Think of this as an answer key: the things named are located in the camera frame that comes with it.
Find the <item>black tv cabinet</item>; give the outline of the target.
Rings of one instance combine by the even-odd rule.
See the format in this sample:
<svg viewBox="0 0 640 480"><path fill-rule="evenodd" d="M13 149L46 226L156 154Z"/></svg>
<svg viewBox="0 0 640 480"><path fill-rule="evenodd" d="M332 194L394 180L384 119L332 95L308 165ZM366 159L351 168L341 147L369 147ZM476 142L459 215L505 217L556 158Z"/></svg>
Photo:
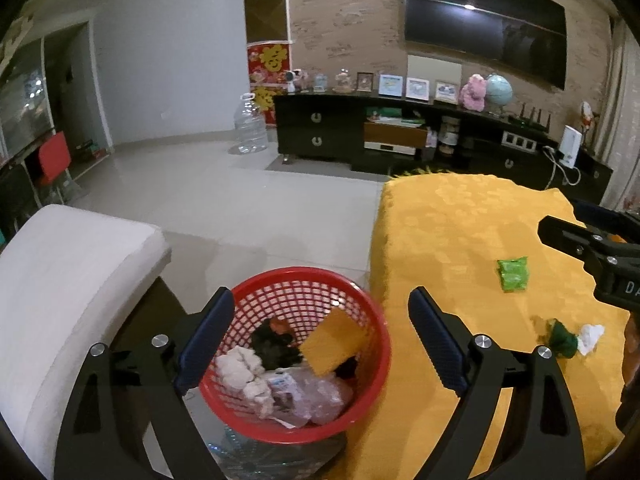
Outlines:
<svg viewBox="0 0 640 480"><path fill-rule="evenodd" d="M444 103L387 96L301 93L274 98L278 152L284 160L344 162L394 176L418 169L493 174L534 190L559 188L569 200L600 203L612 169L579 150L560 164L548 133Z"/></svg>

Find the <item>black wifi router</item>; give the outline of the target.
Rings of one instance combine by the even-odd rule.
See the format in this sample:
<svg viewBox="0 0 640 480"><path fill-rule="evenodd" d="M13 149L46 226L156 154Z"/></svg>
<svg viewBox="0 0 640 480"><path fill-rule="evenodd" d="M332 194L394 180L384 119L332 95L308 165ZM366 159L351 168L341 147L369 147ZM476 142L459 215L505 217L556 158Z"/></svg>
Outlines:
<svg viewBox="0 0 640 480"><path fill-rule="evenodd" d="M552 114L548 110L522 104L520 112L516 115L509 115L508 122L523 128L529 128L542 133L549 133L551 128Z"/></svg>

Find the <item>orange brown wrapper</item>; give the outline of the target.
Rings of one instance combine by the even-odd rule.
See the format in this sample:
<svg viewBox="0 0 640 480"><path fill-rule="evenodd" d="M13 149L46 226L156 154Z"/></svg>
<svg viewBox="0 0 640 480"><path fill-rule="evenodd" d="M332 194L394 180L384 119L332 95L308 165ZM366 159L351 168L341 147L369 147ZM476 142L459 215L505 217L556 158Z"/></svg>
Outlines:
<svg viewBox="0 0 640 480"><path fill-rule="evenodd" d="M292 329L290 323L284 318L270 318L269 327L273 333L276 333L280 336L283 335L291 335L295 336L294 330Z"/></svg>

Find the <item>green snack packet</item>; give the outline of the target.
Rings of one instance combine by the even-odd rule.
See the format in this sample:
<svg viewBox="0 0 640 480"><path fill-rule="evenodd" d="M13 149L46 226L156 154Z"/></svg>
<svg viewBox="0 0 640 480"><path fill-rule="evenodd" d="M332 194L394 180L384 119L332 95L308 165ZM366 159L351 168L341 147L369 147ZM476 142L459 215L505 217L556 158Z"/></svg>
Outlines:
<svg viewBox="0 0 640 480"><path fill-rule="evenodd" d="M497 270L504 292L520 292L527 288L529 280L527 257L499 260Z"/></svg>

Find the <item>red chair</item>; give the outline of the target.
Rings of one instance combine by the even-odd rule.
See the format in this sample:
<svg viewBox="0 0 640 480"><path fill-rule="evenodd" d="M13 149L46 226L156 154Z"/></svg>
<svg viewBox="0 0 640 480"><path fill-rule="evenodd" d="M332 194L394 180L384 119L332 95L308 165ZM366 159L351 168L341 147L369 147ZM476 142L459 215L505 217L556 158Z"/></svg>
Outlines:
<svg viewBox="0 0 640 480"><path fill-rule="evenodd" d="M73 182L70 175L72 156L63 131L52 134L38 151L41 177L38 182L40 191L49 191L58 201L66 203L63 188Z"/></svg>

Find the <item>white wall panel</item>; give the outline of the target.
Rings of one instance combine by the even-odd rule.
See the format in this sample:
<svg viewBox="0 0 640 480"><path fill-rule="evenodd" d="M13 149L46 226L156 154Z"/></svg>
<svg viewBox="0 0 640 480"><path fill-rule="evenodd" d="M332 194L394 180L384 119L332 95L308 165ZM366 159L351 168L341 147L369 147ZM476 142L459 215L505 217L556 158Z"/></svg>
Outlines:
<svg viewBox="0 0 640 480"><path fill-rule="evenodd" d="M407 76L428 80L430 82L430 95L434 96L436 84L460 84L462 79L462 65L439 58L428 58L421 55L409 55L407 64Z"/></svg>

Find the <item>white router box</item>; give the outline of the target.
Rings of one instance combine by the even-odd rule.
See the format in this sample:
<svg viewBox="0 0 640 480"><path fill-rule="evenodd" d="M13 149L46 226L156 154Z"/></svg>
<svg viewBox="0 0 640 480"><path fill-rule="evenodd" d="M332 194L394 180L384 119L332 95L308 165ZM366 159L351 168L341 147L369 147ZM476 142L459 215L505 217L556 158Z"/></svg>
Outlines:
<svg viewBox="0 0 640 480"><path fill-rule="evenodd" d="M566 168L573 169L581 146L582 133L571 126L566 126L559 146L560 164Z"/></svg>

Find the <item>beige curtain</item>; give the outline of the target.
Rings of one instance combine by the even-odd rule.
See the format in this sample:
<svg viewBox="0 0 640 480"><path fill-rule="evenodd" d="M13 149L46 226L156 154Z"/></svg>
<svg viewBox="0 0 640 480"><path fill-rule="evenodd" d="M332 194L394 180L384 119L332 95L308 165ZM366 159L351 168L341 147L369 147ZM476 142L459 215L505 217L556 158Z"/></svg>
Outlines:
<svg viewBox="0 0 640 480"><path fill-rule="evenodd" d="M639 44L624 20L614 26L606 100L594 152L613 170L601 205L639 207Z"/></svg>

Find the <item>brown small picture frame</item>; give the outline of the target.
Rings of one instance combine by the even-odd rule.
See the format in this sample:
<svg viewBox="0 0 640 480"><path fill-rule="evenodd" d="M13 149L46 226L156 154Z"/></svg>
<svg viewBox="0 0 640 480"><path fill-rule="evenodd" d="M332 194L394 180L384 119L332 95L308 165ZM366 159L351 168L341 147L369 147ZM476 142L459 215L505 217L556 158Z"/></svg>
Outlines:
<svg viewBox="0 0 640 480"><path fill-rule="evenodd" d="M358 72L356 79L356 91L370 93L373 90L374 73Z"/></svg>

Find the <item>white foam net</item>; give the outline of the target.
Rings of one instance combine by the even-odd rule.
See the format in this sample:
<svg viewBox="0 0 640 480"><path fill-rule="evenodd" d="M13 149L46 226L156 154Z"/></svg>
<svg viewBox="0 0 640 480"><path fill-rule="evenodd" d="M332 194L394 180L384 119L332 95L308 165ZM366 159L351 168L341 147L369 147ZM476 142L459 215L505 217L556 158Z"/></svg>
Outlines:
<svg viewBox="0 0 640 480"><path fill-rule="evenodd" d="M274 399L264 375L262 359L253 349L235 346L214 359L215 370L222 384L237 393L261 419L274 411Z"/></svg>

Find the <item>dark green wrapper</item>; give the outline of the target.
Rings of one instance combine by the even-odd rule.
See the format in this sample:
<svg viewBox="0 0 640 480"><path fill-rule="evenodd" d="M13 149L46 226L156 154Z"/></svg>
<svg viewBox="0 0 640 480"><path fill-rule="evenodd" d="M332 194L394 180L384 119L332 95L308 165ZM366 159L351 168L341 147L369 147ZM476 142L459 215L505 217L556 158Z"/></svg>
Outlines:
<svg viewBox="0 0 640 480"><path fill-rule="evenodd" d="M573 359L578 351L578 338L560 320L552 318L547 322L546 346L555 356Z"/></svg>

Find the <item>black wall television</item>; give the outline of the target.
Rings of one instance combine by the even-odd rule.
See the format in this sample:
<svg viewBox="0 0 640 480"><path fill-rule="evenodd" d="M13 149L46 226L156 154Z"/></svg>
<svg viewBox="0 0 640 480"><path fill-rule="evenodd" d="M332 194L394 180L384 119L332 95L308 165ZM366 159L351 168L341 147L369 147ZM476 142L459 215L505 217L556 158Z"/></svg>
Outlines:
<svg viewBox="0 0 640 480"><path fill-rule="evenodd" d="M552 0L405 0L405 40L494 61L564 89L565 10Z"/></svg>

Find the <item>black bag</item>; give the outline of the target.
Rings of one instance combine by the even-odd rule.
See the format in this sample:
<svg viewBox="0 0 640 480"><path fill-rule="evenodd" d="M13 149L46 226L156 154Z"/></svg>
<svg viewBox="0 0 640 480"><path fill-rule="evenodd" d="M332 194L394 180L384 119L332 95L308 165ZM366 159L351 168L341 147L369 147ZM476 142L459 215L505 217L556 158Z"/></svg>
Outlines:
<svg viewBox="0 0 640 480"><path fill-rule="evenodd" d="M273 333L269 327L269 320L262 322L250 335L250 348L262 360L265 370L288 368L303 362L295 336Z"/></svg>

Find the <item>clear plastic bag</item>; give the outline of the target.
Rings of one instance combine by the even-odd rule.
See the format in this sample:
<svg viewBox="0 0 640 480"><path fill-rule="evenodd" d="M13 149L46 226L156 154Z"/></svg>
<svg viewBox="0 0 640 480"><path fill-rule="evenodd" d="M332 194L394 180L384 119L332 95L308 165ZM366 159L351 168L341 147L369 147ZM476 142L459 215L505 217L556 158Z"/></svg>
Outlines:
<svg viewBox="0 0 640 480"><path fill-rule="evenodd" d="M334 373L318 377L307 365L273 370L264 379L273 398L270 418L288 429L334 422L354 396Z"/></svg>

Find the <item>white picture frame right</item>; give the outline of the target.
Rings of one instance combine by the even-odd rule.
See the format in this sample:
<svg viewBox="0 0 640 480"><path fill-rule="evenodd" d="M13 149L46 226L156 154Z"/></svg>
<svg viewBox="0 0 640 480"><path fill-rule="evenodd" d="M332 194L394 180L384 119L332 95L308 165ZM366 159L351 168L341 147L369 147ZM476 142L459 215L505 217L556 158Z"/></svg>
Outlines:
<svg viewBox="0 0 640 480"><path fill-rule="evenodd" d="M452 82L437 81L435 84L434 100L457 106L459 104L459 86Z"/></svg>

